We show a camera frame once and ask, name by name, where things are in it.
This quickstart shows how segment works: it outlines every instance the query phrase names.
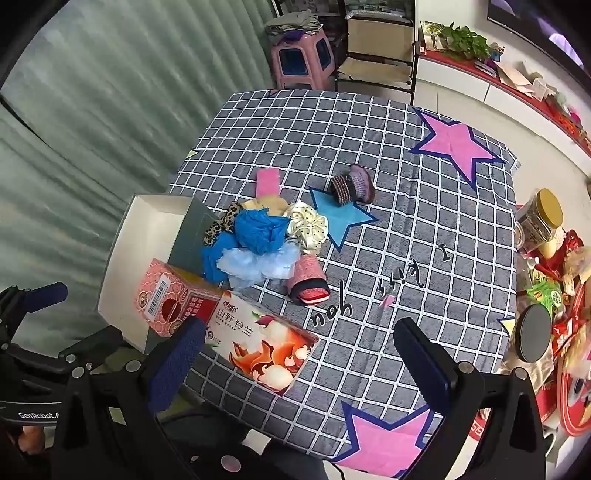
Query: barcode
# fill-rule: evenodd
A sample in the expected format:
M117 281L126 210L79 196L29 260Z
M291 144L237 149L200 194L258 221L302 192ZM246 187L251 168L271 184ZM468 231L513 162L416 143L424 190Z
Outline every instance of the barcode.
M144 310L144 314L150 320L154 320L154 316L156 315L156 311L158 310L158 306L160 305L160 300L166 295L168 288L170 286L170 280L164 274L160 275L160 280L158 280L158 284L156 285L156 290L152 294L152 298L148 303L148 306Z

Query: leopard print fabric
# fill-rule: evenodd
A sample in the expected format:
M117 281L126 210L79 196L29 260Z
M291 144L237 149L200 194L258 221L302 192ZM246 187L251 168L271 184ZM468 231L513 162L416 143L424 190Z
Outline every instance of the leopard print fabric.
M212 246L216 242L217 236L224 230L226 232L234 233L234 220L241 210L242 205L240 205L240 203L232 202L222 218L213 222L212 225L205 230L203 245L206 247Z
M236 216L242 211L242 205L238 202L232 202L228 207L226 213L224 213L223 217L220 219L222 223L222 228L226 232L234 233L234 220L236 220Z

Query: blue gripper pad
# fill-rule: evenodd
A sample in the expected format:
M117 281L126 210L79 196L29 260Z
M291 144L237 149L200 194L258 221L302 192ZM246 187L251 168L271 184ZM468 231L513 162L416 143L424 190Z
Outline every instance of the blue gripper pad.
M190 316L171 338L150 353L141 375L150 412L156 414L169 408L204 344L205 324Z
M68 296L68 287L62 282L52 283L44 287L30 290L25 294L25 308L28 313L37 312L44 308L64 301Z
M457 385L456 363L409 318L394 326L394 346L431 410L445 415Z

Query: red shelf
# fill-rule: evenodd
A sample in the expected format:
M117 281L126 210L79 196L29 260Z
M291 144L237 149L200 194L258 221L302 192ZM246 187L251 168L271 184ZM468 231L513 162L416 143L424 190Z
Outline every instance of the red shelf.
M569 133L567 130L565 130L562 127L562 125L560 125L558 123L558 121L556 121L554 119L554 116L552 115L552 112L550 111L550 107L548 106L548 104L546 102L540 102L539 100L536 100L535 98L528 97L527 95L511 88L510 86L505 85L504 83L501 83L501 81L499 79L493 78L490 75L487 75L486 73L482 72L481 70L478 70L474 66L472 61L455 60L455 59L451 58L449 55L446 55L446 54L438 52L438 51L431 51L431 50L427 50L425 53L421 54L421 57L423 57L426 60L434 61L436 63L446 65L446 66L454 68L456 70L460 70L460 71L465 72L465 73L472 75L474 77L478 77L478 78L490 83L491 85L494 85L494 86L506 91L507 93L510 93L511 95L518 98L522 102L527 103L530 107L532 107L538 113L544 115L554 125L556 125L565 134L567 134L573 140L573 142L575 142L581 148L581 150L583 150L589 157L591 157L591 152L589 152L587 149L585 149L585 147L581 144L579 139L577 137L575 137L574 135L572 135L571 133Z

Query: gray plaid tablecloth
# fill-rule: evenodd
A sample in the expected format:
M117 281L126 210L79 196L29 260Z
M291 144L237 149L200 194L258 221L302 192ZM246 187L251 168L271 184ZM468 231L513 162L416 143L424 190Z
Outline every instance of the gray plaid tablecloth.
M390 423L424 404L392 342L397 319L415 319L457 361L496 369L507 341L497 319L515 309L511 169L518 163L503 143L474 131L506 162L478 164L477 194L451 162L408 152L428 133L413 107L381 98L298 90L230 98L181 166L172 193L195 195L221 215L231 201L253 197L256 171L273 166L281 196L312 205L309 187L324 189L331 176L359 163L376 187L375 201L363 208L378 221L351 228L340 252L324 243L319 261L332 289L328 302L296 306L276 281L245 292L321 339L285 396L210 349L186 385L254 429L332 458L350 447L342 400ZM380 308L381 282L412 259L424 287L409 276L396 283L394 305ZM314 326L311 315L339 304L341 279L352 315ZM428 434L437 425L436 417Z

